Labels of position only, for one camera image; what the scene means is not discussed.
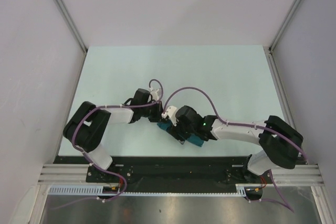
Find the teal cloth napkin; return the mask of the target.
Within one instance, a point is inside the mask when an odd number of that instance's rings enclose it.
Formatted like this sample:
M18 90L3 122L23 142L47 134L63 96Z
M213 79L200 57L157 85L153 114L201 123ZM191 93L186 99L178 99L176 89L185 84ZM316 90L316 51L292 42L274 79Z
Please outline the teal cloth napkin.
M187 136L183 136L181 130L176 128L170 121L169 122L159 122L157 126L168 133L170 136L175 138L180 144L184 144L185 142L189 142L195 146L202 147L204 141L201 140L198 136L194 134L189 134Z

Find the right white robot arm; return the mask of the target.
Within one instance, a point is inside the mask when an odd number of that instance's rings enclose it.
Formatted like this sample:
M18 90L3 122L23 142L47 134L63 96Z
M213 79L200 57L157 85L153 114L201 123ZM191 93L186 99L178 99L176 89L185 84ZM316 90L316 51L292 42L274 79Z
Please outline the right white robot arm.
M294 169L301 153L303 136L274 115L252 123L227 122L216 115L202 117L185 105L179 109L168 107L162 118L170 123L167 132L180 143L236 140L260 146L262 150L248 156L242 169L243 179L249 183L276 166Z

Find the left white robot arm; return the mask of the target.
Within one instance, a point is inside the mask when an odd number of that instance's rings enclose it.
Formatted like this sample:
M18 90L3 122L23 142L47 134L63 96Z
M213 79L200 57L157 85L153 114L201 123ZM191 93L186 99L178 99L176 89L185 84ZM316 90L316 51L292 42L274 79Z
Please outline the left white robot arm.
M162 114L163 89L137 89L134 97L119 106L98 109L91 102L83 102L63 130L63 137L78 148L89 162L97 165L98 176L105 182L115 178L112 157L104 150L101 140L109 124L131 124L141 118L158 122Z

